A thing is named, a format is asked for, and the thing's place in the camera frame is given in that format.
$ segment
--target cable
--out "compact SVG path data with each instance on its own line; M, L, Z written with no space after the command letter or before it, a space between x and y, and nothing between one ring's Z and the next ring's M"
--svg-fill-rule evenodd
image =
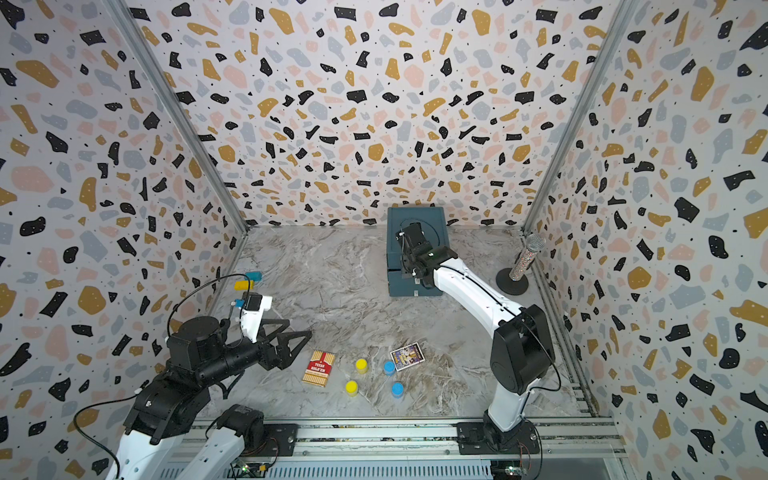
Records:
M470 280L472 283L477 285L480 290L485 292L486 295L490 296L496 303L498 303L498 305L502 309L506 310L510 315L512 315L513 318L515 316L517 316L510 309L508 309L503 303L499 302L498 299L491 292L487 291L485 289L485 287L483 287L483 285L481 285L480 283L476 282L475 279L473 279L471 276L467 275L466 273L459 272L457 269L452 268L450 266L442 265L442 266L440 266L440 268L447 268L448 270L452 270L452 271L458 273L459 275L463 276L467 280ZM533 333L533 330L531 330L531 327L529 327L528 325L525 325L525 322L520 322L520 324L522 324L528 330L528 332L531 334L531 336L533 336L533 338L536 339L536 341L538 342L538 345L541 347L541 350L544 351L544 354L549 359L549 364L552 365L552 368L554 369L554 372L557 373L557 375L558 375L558 387L556 389L548 389L548 388L543 387L543 386L532 386L531 390L533 390L533 389L540 389L540 390L546 390L548 392L559 392L560 388L562 388L562 386L563 386L563 380L560 377L560 371L558 370L558 367L554 365L554 362L552 361L552 357L549 356L549 352L547 352L547 349L544 347L544 343L542 343L541 340L538 338L538 336L535 333ZM525 408L525 403L527 401L528 401L528 397L525 397L525 402L523 403L523 408Z
M208 440L208 432L209 432L209 431L210 431L210 429L211 429L211 428L212 428L212 427L213 427L213 426L216 424L216 422L218 422L218 421L219 421L219 419L220 419L220 418L221 418L221 415L219 415L218 417L216 417L216 418L215 418L215 419L214 419L214 420L213 420L213 421L210 423L210 425L208 425L208 428L207 428L207 429L205 429L205 439L206 439L206 440Z
M170 320L172 318L174 318L174 314L177 312L177 310L179 310L179 307L181 306L182 303L186 302L188 298L190 298L191 296L193 296L195 293L199 292L200 290L202 290L206 286L209 286L209 285L211 285L213 283L216 283L216 282L218 282L220 280L223 280L225 278L230 278L232 276L244 276L248 280L248 292L247 293L248 293L248 295L250 295L250 282L251 282L251 280L250 280L250 278L245 273L231 273L229 275L224 275L224 276L220 276L218 278L214 278L210 282L204 283L203 285L200 285L195 290L192 290L192 293L190 293L189 295L185 296L183 299L181 299L181 301L179 303L177 303L174 306L174 308L170 312L170 315L168 316L168 321L167 321L167 323L165 325L165 331L168 334L168 336L170 336ZM243 317L243 309L240 309L240 316L238 318L242 318L242 317ZM242 332L243 332L243 327L241 326L240 327L240 333L242 334Z
M74 424L74 429L77 430L80 433L80 435L83 435L88 441L92 442L94 445L104 450L106 453L109 454L110 457L112 457L112 459L114 460L114 464L118 467L118 474L115 476L115 478L120 478L120 461L118 460L118 457L106 445L103 445L101 442L97 441L96 439L88 436L85 432L83 432L83 429L81 429L80 425L78 425L78 415L80 415L82 412L84 412L85 410L88 410L91 407L109 405L110 403L125 402L126 400L131 400L136 398L137 395L138 394L126 397L124 399L119 399L119 400L110 400L108 402L94 403L93 405L89 405L87 407L84 407L78 410L78 412L74 414L74 418L72 419L72 423Z

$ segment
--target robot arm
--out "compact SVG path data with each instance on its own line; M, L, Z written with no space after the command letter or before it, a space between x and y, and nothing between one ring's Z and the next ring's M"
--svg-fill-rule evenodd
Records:
M486 412L486 438L505 448L505 435L523 419L531 389L554 361L545 313L536 305L523 307L500 294L475 275L448 247L432 248L420 223L399 233L402 265L423 286L436 287L456 299L493 338L491 371L497 380L493 402Z
M249 320L249 328L239 341L227 344L229 320L219 322L211 316L188 320L167 339L170 358L165 370L137 394L123 423L125 433L116 454L121 479L154 478L210 401L211 386L219 386L226 398L245 369L255 363L267 370L288 368L312 337L310 331L284 332L289 320L262 319L271 298L255 293L246 297L243 318ZM277 328L267 335L266 324ZM302 340L291 349L288 342L296 338ZM225 387L223 381L231 376L235 380ZM213 434L179 479L213 478L245 448L256 448L263 435L261 412L240 405L230 407L217 419ZM106 478L117 477L118 466L113 464Z

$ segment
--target marble floor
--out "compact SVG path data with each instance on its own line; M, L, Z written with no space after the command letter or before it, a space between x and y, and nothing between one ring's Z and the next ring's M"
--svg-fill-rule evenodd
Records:
M449 229L451 248L493 286L497 271L514 263L521 248L518 235L518 230ZM200 418L212 419L233 403L272 418L478 417L488 408L495 387L488 365L491 337L448 295L389 296L386 227L256 227L246 242L233 272L262 272L257 291L274 297L273 309L265 317L290 319L292 329L311 329L313 338L284 371L248 369L227 400L212 388L212 401ZM223 288L214 306L217 318L227 316L231 300L240 297L233 281ZM515 301L543 306L532 278L528 292ZM233 323L231 339L240 335L237 322ZM389 352L414 342L419 342L426 361L385 376L382 367ZM588 416L579 411L565 377L563 356L559 346L555 348L563 388L531 397L526 414ZM315 349L337 355L325 388L301 381ZM357 373L358 358L368 359L367 374ZM350 379L359 383L356 397L344 391ZM395 381L406 388L401 399L390 393ZM557 385L553 369L545 385Z

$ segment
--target texas hold'em card box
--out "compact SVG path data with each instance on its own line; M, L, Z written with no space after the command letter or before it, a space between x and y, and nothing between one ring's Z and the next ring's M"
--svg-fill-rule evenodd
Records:
M310 358L310 364L306 366L302 381L312 385L326 386L335 359L336 355L332 353L315 350Z

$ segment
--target terrazzo wallpaper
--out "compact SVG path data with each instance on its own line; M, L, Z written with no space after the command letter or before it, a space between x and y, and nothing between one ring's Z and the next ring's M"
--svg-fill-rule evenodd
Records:
M537 228L638 478L768 478L768 9L640 2Z
M101 4L0 12L0 478L97 478L74 413L162 369L240 235ZM114 449L130 407L79 422Z
M250 224L525 219L615 0L128 0Z

